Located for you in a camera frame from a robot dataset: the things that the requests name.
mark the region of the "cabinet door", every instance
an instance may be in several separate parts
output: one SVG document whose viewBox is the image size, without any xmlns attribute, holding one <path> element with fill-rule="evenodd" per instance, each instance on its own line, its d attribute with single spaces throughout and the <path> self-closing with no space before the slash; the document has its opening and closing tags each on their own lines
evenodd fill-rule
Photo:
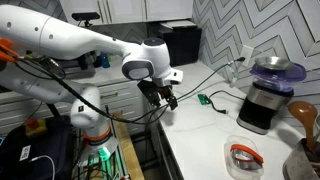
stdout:
<svg viewBox="0 0 320 180">
<path fill-rule="evenodd" d="M 108 24 L 105 7 L 102 0 L 60 0 L 63 12 L 66 15 L 68 23 L 78 25 L 79 21 L 72 18 L 73 13 L 90 13 L 96 12 L 100 15 L 100 19 L 91 20 L 89 23 L 93 25 Z"/>
<path fill-rule="evenodd" d="M 147 21 L 192 17 L 193 0 L 145 0 Z"/>
<path fill-rule="evenodd" d="M 105 0 L 110 23 L 142 22 L 142 0 Z"/>
</svg>

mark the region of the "purple lid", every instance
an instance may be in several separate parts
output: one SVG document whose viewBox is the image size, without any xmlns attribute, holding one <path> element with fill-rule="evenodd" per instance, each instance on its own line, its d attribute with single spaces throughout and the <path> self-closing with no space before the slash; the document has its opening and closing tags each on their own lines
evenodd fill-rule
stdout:
<svg viewBox="0 0 320 180">
<path fill-rule="evenodd" d="M 261 78 L 274 79 L 286 82 L 303 81 L 307 76 L 306 69 L 297 63 L 294 63 L 293 68 L 284 71 L 270 70 L 258 66 L 257 64 L 254 64 L 250 73 L 253 75 L 260 76 Z"/>
</svg>

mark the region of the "kitchen counter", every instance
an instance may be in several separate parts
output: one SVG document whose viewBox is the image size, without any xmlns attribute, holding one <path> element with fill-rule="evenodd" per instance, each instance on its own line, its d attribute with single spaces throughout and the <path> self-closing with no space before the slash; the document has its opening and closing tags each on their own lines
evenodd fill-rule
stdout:
<svg viewBox="0 0 320 180">
<path fill-rule="evenodd" d="M 183 83 L 173 88 L 176 97 L 189 92 L 212 73 L 201 62 L 176 69 L 184 72 Z M 231 88 L 221 76 L 215 74 L 190 98 L 179 102 L 174 111 L 167 110 L 160 119 L 184 179 L 233 179 L 228 174 L 224 159 L 224 144 L 231 135 L 249 138 L 256 144 L 265 161 L 261 179 L 283 179 L 283 163 L 302 135 L 287 123 L 276 119 L 272 120 L 267 135 L 258 135 L 240 127 L 236 119 L 242 100 L 224 93 L 214 95 L 212 101 L 217 109 L 227 109 L 227 115 L 217 113 L 211 105 L 200 104 L 196 94 L 209 96 L 217 90 L 245 97 L 242 91 Z"/>
</svg>

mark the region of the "electrical outlet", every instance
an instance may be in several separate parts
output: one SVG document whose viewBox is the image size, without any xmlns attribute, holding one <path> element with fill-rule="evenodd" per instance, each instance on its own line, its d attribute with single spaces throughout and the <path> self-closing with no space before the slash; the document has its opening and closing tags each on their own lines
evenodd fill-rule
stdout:
<svg viewBox="0 0 320 180">
<path fill-rule="evenodd" d="M 243 66 L 248 67 L 250 63 L 250 59 L 253 53 L 253 48 L 250 46 L 243 45 L 240 57 L 246 58 L 246 60 L 242 63 Z"/>
</svg>

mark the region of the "wooden spoon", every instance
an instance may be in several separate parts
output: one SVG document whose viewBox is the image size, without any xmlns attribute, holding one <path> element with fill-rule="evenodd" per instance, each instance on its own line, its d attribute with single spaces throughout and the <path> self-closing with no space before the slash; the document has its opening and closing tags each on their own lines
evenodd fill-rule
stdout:
<svg viewBox="0 0 320 180">
<path fill-rule="evenodd" d="M 315 147 L 313 125 L 318 115 L 317 109 L 307 102 L 296 101 L 289 104 L 289 112 L 302 123 L 306 131 L 307 146 L 313 151 Z"/>
</svg>

